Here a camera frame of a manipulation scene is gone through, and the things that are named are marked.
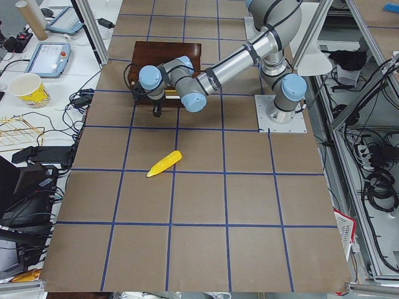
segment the metal base plate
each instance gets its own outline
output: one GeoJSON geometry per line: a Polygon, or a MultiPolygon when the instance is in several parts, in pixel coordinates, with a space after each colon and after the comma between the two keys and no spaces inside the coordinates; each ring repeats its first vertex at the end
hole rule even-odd
{"type": "Polygon", "coordinates": [[[266,107],[274,100],[274,95],[255,95],[257,123],[260,133],[307,133],[302,112],[296,113],[294,118],[286,124],[278,124],[266,115],[266,107]]]}

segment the brown cardboard surface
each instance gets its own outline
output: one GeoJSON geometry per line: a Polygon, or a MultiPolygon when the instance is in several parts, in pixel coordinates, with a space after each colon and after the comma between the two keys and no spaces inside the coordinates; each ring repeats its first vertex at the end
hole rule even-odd
{"type": "Polygon", "coordinates": [[[125,173],[118,203],[117,221],[167,223],[170,216],[172,174],[151,178],[145,173],[125,173]]]}
{"type": "Polygon", "coordinates": [[[57,220],[112,221],[119,182],[119,172],[73,171],[57,220]]]}
{"type": "Polygon", "coordinates": [[[228,131],[226,170],[239,173],[271,173],[272,164],[267,135],[258,132],[228,131]]]}
{"type": "Polygon", "coordinates": [[[74,168],[121,169],[129,130],[84,128],[74,168]]]}
{"type": "Polygon", "coordinates": [[[107,225],[57,224],[40,274],[46,291],[99,290],[109,236],[107,225]]]}
{"type": "Polygon", "coordinates": [[[254,97],[223,97],[224,127],[227,129],[257,130],[254,97]]]}
{"type": "Polygon", "coordinates": [[[271,90],[257,67],[199,113],[165,108],[154,118],[133,107],[122,70],[136,40],[201,42],[204,69],[245,39],[242,1],[183,2],[122,4],[44,264],[46,290],[343,289],[349,271],[309,120],[307,134],[258,133],[253,95],[271,90]],[[173,150],[183,159],[146,178],[173,150]]]}
{"type": "Polygon", "coordinates": [[[381,53],[385,59],[392,57],[392,52],[399,49],[399,26],[395,29],[387,28],[369,28],[375,41],[377,42],[381,53]]]}
{"type": "Polygon", "coordinates": [[[176,174],[173,222],[225,223],[223,176],[220,174],[176,174]]]}
{"type": "Polygon", "coordinates": [[[222,134],[220,131],[179,131],[178,150],[183,153],[179,171],[223,171],[222,134]]]}
{"type": "MultiPolygon", "coordinates": [[[[355,0],[355,3],[368,27],[398,28],[398,14],[384,10],[385,0],[355,0]]],[[[389,3],[399,4],[399,0],[389,3]]]]}
{"type": "Polygon", "coordinates": [[[104,289],[162,290],[168,228],[119,225],[113,232],[104,289]]]}
{"type": "Polygon", "coordinates": [[[237,292],[291,290],[288,271],[281,267],[287,263],[281,229],[233,227],[229,239],[231,275],[237,292]]]}
{"type": "Polygon", "coordinates": [[[133,113],[132,101],[130,93],[96,92],[87,114],[86,124],[130,126],[133,113]]]}
{"type": "Polygon", "coordinates": [[[224,228],[174,227],[171,234],[171,291],[228,289],[224,228]]]}
{"type": "Polygon", "coordinates": [[[287,225],[336,225],[331,207],[319,204],[328,196],[325,178],[317,176],[279,176],[279,196],[284,223],[287,225]]]}
{"type": "Polygon", "coordinates": [[[344,292],[349,266],[337,229],[286,229],[292,281],[297,292],[344,292]]]}
{"type": "MultiPolygon", "coordinates": [[[[383,7],[387,2],[383,0],[355,0],[355,3],[380,52],[386,60],[390,59],[392,52],[397,51],[399,46],[398,14],[384,10],[383,7]]],[[[399,0],[392,0],[389,3],[399,4],[399,0]]]]}
{"type": "Polygon", "coordinates": [[[280,224],[272,176],[226,177],[229,223],[280,224]]]}

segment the yellow object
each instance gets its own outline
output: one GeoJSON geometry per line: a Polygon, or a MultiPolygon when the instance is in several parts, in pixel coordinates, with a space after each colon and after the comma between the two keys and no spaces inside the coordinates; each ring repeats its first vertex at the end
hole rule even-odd
{"type": "Polygon", "coordinates": [[[179,151],[172,151],[168,156],[164,157],[162,160],[158,161],[157,164],[151,167],[150,171],[147,172],[147,177],[150,178],[167,170],[170,166],[173,166],[180,161],[182,157],[183,156],[179,151]]]}
{"type": "Polygon", "coordinates": [[[17,76],[10,83],[8,89],[12,95],[19,97],[34,108],[44,107],[50,101],[50,94],[44,88],[42,79],[34,73],[17,76]]]}
{"type": "Polygon", "coordinates": [[[30,282],[39,278],[42,269],[32,269],[26,273],[19,274],[15,276],[11,282],[30,282]]]}

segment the electrical outlet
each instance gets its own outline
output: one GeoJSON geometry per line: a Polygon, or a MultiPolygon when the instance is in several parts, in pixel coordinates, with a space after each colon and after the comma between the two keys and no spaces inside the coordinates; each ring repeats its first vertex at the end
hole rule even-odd
{"type": "Polygon", "coordinates": [[[365,170],[373,171],[374,167],[371,164],[371,157],[372,154],[370,154],[370,151],[368,150],[367,145],[359,144],[356,147],[357,150],[357,156],[359,160],[361,161],[360,164],[362,164],[362,168],[365,170]]]}

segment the cardboard tube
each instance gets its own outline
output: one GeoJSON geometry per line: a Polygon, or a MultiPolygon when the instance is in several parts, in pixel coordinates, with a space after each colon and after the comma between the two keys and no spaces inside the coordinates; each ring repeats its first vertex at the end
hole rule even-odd
{"type": "Polygon", "coordinates": [[[35,16],[34,11],[27,4],[26,1],[19,1],[15,4],[18,8],[19,12],[24,17],[25,21],[28,23],[29,27],[32,29],[33,33],[35,33],[37,39],[45,40],[47,39],[47,34],[42,28],[40,20],[35,16]]]}
{"type": "Polygon", "coordinates": [[[33,12],[35,13],[35,16],[37,17],[37,19],[40,21],[40,24],[42,25],[42,28],[45,30],[46,29],[46,25],[47,25],[47,21],[43,16],[42,11],[39,8],[39,5],[37,5],[36,0],[25,0],[27,2],[27,5],[33,10],[33,12]]]}

